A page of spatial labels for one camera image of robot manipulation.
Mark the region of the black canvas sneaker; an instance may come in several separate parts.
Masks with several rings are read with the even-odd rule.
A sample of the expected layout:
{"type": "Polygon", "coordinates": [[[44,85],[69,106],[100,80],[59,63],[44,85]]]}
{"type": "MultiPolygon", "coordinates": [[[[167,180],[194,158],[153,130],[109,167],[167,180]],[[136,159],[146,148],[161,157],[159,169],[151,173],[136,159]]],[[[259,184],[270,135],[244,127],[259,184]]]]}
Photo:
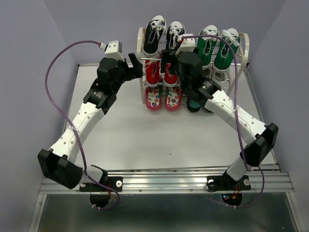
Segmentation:
{"type": "Polygon", "coordinates": [[[143,52],[146,56],[154,56],[158,53],[161,37],[166,31],[166,20],[162,15],[154,16],[146,27],[143,52]]]}
{"type": "Polygon", "coordinates": [[[166,50],[176,51],[180,46],[178,38],[184,34],[186,34],[186,31],[183,23],[180,21],[172,21],[166,33],[166,50]]]}

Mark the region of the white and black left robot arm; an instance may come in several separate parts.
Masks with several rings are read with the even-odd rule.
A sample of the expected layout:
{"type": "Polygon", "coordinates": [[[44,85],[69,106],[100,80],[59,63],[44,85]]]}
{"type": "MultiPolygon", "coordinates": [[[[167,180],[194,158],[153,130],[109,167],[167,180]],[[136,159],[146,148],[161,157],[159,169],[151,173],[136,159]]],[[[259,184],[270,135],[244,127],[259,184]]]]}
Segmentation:
{"type": "Polygon", "coordinates": [[[83,98],[74,120],[48,150],[42,149],[38,154],[44,177],[69,189],[76,187],[87,177],[87,165],[75,165],[78,154],[85,157],[80,145],[116,101],[116,94],[121,85],[126,81],[142,78],[142,64],[134,53],[128,56],[132,67],[128,66],[126,60],[101,60],[97,68],[97,78],[83,98]]]}

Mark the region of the cream shoe shelf chrome bars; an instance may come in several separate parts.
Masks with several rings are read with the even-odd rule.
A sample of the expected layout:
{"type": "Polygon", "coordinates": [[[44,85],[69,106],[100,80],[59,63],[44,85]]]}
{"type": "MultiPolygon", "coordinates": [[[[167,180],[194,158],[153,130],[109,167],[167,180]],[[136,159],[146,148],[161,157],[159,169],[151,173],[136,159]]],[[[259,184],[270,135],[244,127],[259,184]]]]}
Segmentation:
{"type": "MultiPolygon", "coordinates": [[[[160,61],[161,62],[161,49],[158,50],[157,55],[154,56],[146,56],[143,52],[143,45],[144,45],[144,37],[145,37],[145,28],[140,28],[138,32],[137,37],[137,58],[143,65],[143,77],[140,79],[140,89],[141,89],[141,97],[142,97],[142,103],[145,104],[144,100],[144,83],[146,82],[146,74],[145,74],[145,62],[147,60],[153,60],[153,61],[160,61]]],[[[236,82],[238,82],[238,79],[242,75],[244,69],[246,68],[246,64],[249,57],[249,50],[250,50],[250,39],[248,34],[246,33],[240,33],[240,44],[239,49],[236,53],[237,62],[232,63],[230,67],[237,67],[238,68],[238,74],[231,73],[232,70],[229,69],[228,74],[228,83],[229,87],[224,88],[224,91],[228,96],[231,96],[231,93],[235,90],[236,82]]],[[[160,75],[163,78],[163,95],[162,95],[162,105],[165,105],[165,97],[166,97],[166,86],[164,84],[164,75],[165,72],[161,72],[160,69],[160,75]]],[[[182,103],[181,105],[186,105],[187,96],[183,93],[182,97],[182,103]]]]}

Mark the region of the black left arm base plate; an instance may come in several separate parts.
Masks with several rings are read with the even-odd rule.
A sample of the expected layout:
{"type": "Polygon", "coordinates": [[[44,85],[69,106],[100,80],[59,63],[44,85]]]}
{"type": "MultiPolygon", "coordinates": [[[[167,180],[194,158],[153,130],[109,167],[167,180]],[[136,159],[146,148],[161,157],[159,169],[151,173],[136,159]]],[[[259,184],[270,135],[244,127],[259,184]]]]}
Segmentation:
{"type": "MultiPolygon", "coordinates": [[[[116,190],[117,192],[122,191],[123,178],[121,176],[109,176],[105,186],[116,190]]],[[[95,183],[85,183],[84,186],[79,187],[80,192],[107,192],[108,190],[98,186],[95,183]]]]}

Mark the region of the red canvas sneaker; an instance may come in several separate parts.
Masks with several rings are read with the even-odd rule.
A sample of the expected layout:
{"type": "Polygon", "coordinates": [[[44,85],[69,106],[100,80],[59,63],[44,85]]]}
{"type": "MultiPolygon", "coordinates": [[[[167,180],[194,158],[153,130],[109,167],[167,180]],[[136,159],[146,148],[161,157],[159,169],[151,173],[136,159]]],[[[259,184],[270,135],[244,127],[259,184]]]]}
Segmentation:
{"type": "Polygon", "coordinates": [[[164,84],[167,87],[174,87],[178,84],[178,76],[172,74],[172,69],[170,64],[166,64],[165,75],[164,75],[164,84]]]}
{"type": "Polygon", "coordinates": [[[160,81],[160,61],[147,60],[145,62],[146,84],[156,87],[160,81]]]}

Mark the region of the pink slipper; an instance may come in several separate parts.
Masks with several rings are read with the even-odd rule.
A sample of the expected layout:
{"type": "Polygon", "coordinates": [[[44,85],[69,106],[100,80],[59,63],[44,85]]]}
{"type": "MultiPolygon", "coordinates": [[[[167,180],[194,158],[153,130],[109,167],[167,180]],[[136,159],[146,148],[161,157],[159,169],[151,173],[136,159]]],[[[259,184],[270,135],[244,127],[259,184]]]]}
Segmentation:
{"type": "Polygon", "coordinates": [[[168,111],[176,111],[182,103],[183,92],[178,85],[170,85],[166,83],[165,108],[168,111]]]}
{"type": "Polygon", "coordinates": [[[156,111],[162,106],[163,78],[159,75],[159,82],[156,86],[150,87],[144,83],[144,100],[149,110],[156,111]]]}

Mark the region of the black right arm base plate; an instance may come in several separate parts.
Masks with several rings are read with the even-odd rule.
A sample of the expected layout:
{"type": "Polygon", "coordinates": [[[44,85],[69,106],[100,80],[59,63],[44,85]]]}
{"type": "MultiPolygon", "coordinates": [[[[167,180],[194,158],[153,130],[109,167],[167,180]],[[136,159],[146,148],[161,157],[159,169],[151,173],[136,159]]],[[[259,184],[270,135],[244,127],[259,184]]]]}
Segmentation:
{"type": "Polygon", "coordinates": [[[229,176],[224,175],[211,175],[207,177],[205,190],[208,192],[216,191],[235,191],[235,190],[251,190],[251,183],[249,177],[244,175],[240,180],[235,181],[229,176]]]}

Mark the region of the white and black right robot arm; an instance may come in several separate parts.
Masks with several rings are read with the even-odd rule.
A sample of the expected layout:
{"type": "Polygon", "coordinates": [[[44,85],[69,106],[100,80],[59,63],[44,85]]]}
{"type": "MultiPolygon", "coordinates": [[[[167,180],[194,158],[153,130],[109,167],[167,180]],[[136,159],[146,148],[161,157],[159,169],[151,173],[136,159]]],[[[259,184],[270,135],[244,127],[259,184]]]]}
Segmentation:
{"type": "Polygon", "coordinates": [[[219,116],[237,133],[241,146],[239,157],[227,168],[211,187],[232,189],[241,183],[245,174],[261,161],[273,149],[279,128],[276,124],[265,124],[254,118],[236,104],[210,78],[202,75],[202,62],[195,52],[162,52],[162,66],[170,64],[170,73],[177,75],[180,88],[185,95],[206,110],[219,116]]]}

